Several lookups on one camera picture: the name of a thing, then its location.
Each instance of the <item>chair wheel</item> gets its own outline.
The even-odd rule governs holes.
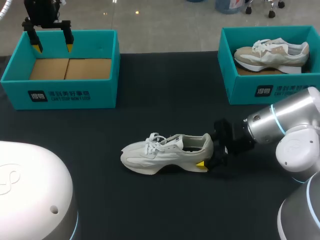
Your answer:
[[[270,11],[269,11],[269,18],[270,18],[270,19],[273,19],[275,16],[276,16],[275,12],[272,11],[272,10],[270,10]]]
[[[279,7],[280,9],[283,9],[283,8],[285,7],[285,2],[284,2],[284,1],[279,1],[279,2],[278,2],[278,7]]]
[[[250,6],[248,6],[245,10],[245,14],[251,14],[252,13],[252,9]]]

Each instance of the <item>sneaker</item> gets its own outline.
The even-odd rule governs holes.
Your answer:
[[[212,157],[214,143],[208,133],[203,136],[177,134],[169,138],[151,133],[145,141],[130,144],[122,152],[123,165],[139,174],[153,175],[166,165],[203,173],[208,170],[202,163]]]
[[[241,47],[234,54],[235,61],[250,71],[274,68],[286,74],[300,74],[308,57],[307,42],[295,45],[282,38],[259,40],[253,47]]]

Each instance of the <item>black table surface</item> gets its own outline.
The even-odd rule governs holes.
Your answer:
[[[0,88],[0,140],[62,159],[83,240],[279,240],[279,207],[299,184],[278,164],[276,144],[210,173],[169,166],[147,176],[120,161],[123,147],[152,132],[211,133],[214,121],[261,107],[228,104],[217,52],[122,54],[115,109],[15,111]]]

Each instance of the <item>shoe sole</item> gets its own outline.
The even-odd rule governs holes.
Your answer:
[[[253,72],[260,72],[263,69],[267,68],[273,68],[273,69],[278,69],[280,72],[285,73],[285,74],[301,74],[301,67],[300,66],[284,66],[284,65],[277,65],[277,66],[254,66],[250,65],[241,61],[238,61],[237,59],[234,59],[238,64],[240,64],[242,67],[245,69],[248,69]]]
[[[166,166],[166,165],[153,165],[153,166],[143,167],[135,163],[137,167],[132,167],[132,166],[128,166],[123,161],[122,161],[122,164],[127,169],[130,169],[131,171],[136,172],[138,174],[144,174],[144,175],[154,175],[157,172],[159,172],[163,167]],[[208,171],[208,169],[205,166],[197,166],[197,165],[194,165],[193,163],[181,163],[181,164],[174,164],[174,165],[179,166],[180,168],[189,172],[206,173]]]

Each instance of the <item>teal box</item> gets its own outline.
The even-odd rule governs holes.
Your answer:
[[[120,53],[115,30],[73,30],[68,52],[62,31],[37,31],[39,53],[22,36],[3,73],[1,84],[16,110],[115,108]],[[36,59],[111,59],[109,79],[29,80]]]
[[[309,73],[238,74],[233,58],[238,48],[252,46],[258,40],[277,38],[291,44],[309,44],[310,57],[306,64]],[[320,37],[313,26],[224,27],[218,61],[231,105],[273,104],[307,87],[320,87]]]

